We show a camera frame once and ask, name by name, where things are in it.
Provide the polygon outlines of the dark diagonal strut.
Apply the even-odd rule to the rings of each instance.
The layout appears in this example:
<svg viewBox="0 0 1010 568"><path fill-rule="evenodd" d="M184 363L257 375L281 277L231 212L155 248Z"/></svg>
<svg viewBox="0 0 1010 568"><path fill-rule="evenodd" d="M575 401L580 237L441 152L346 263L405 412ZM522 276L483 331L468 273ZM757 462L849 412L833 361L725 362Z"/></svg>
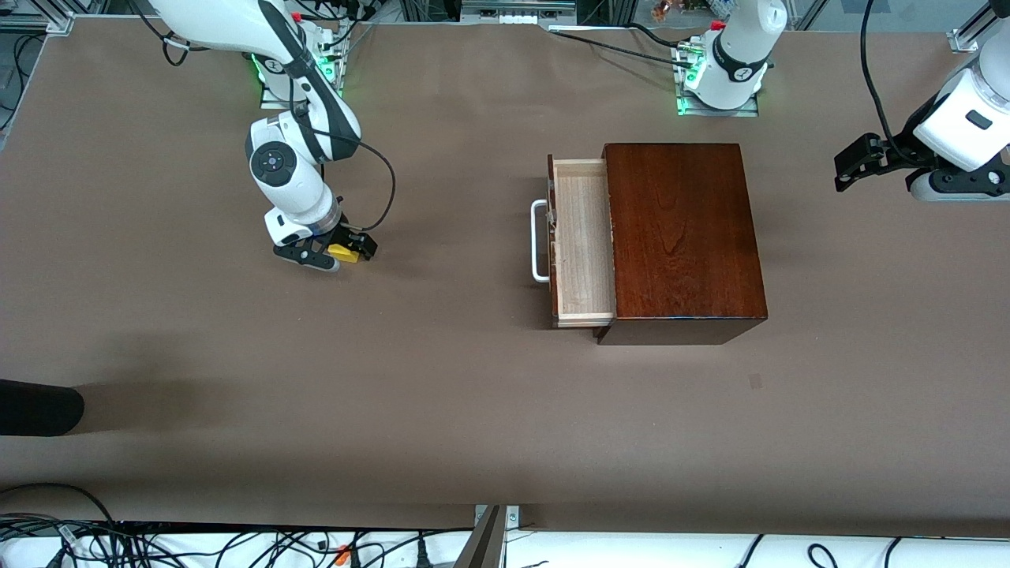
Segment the dark diagonal strut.
<svg viewBox="0 0 1010 568"><path fill-rule="evenodd" d="M452 568L501 568L509 522L508 506L484 506Z"/></svg>

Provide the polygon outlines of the white power strip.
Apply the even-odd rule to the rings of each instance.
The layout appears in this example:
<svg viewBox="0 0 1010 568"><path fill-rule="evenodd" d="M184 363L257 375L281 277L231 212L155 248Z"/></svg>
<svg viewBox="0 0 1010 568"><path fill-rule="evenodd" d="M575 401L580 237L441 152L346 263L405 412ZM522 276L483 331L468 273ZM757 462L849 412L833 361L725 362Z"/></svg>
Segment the white power strip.
<svg viewBox="0 0 1010 568"><path fill-rule="evenodd" d="M574 26L577 4L575 0L461 0L458 21Z"/></svg>

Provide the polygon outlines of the brown table cover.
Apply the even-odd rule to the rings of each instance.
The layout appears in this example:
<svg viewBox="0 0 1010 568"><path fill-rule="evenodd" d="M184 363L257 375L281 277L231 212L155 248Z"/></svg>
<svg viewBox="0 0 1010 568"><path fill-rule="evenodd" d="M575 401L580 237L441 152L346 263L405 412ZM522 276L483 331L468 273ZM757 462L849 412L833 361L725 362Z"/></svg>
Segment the brown table cover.
<svg viewBox="0 0 1010 568"><path fill-rule="evenodd" d="M675 111L671 72L535 26L380 24L344 96L390 159L367 263L275 258L238 54L163 60L126 18L44 44L0 151L0 379L80 388L0 436L0 489L116 520L556 531L1010 533L1010 204L845 191L876 129L858 37L791 33L758 118ZM765 323L722 346L552 327L529 269L546 158L733 143Z"/></svg>

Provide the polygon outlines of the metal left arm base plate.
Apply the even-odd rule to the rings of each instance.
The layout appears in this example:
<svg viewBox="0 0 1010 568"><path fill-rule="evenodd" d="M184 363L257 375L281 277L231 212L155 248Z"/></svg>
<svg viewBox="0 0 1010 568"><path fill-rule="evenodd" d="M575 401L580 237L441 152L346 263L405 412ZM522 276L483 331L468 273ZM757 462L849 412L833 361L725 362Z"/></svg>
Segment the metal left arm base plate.
<svg viewBox="0 0 1010 568"><path fill-rule="evenodd" d="M677 99L677 112L681 116L706 116L707 118L756 118L760 113L758 108L758 90L750 94L750 98L742 106L735 109L718 109L704 103L697 93L689 89L690 83L696 80L705 71L705 58L700 44L681 42L677 48L670 49L670 55L674 62L688 62L689 67L683 68L675 65L675 99Z"/></svg>

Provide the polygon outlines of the wooden drawer with white handle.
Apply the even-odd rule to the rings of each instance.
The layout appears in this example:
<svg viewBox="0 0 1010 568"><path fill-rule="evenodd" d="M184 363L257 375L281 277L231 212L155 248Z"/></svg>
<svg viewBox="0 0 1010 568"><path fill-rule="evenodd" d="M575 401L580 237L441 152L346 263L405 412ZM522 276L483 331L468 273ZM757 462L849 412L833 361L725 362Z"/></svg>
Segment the wooden drawer with white handle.
<svg viewBox="0 0 1010 568"><path fill-rule="evenodd" d="M616 318L605 159L548 156L545 197L528 207L530 274L551 292L556 328L602 328Z"/></svg>

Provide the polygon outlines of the black ribbed cylinder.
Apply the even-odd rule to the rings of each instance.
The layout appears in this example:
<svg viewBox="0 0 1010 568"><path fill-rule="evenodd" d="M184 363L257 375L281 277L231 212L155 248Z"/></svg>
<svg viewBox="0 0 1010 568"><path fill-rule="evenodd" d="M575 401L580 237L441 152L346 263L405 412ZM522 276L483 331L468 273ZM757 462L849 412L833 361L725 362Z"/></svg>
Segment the black ribbed cylinder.
<svg viewBox="0 0 1010 568"><path fill-rule="evenodd" d="M0 379L0 435L69 434L84 413L85 399L76 389Z"/></svg>

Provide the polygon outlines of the aluminium frame profile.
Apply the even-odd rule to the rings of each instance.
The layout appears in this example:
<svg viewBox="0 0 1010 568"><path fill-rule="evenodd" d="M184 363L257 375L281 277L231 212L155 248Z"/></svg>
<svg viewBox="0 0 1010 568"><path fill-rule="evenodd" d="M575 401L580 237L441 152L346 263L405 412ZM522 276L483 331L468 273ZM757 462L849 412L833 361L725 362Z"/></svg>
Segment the aluminium frame profile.
<svg viewBox="0 0 1010 568"><path fill-rule="evenodd" d="M73 18L73 11L62 0L19 0L7 7L0 6L0 32L66 36Z"/></svg>
<svg viewBox="0 0 1010 568"><path fill-rule="evenodd" d="M960 28L946 33L952 53L974 53L1010 18L1010 0L987 0Z"/></svg>

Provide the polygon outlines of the dark brown wooden cabinet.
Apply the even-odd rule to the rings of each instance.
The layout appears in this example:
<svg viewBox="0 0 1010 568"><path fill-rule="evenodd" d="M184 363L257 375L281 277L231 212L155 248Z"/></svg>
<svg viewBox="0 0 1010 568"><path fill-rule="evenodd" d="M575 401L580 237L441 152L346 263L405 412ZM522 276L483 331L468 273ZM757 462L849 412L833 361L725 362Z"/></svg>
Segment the dark brown wooden cabinet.
<svg viewBox="0 0 1010 568"><path fill-rule="evenodd" d="M742 148L610 143L615 313L602 346L718 346L769 317Z"/></svg>

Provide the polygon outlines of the small metal bracket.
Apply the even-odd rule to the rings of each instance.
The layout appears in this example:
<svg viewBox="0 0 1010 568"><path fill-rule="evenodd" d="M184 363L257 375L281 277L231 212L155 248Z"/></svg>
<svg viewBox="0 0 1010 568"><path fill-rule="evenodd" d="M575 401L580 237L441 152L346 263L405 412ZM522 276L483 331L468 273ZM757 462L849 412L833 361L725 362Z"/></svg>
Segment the small metal bracket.
<svg viewBox="0 0 1010 568"><path fill-rule="evenodd" d="M473 525L479 525L484 517L484 514L486 514L490 508L491 506L487 506L487 504L479 504L479 506L475 506L475 520L473 520ZM521 528L520 506L499 506L499 510L504 518L506 532L516 531L516 529Z"/></svg>

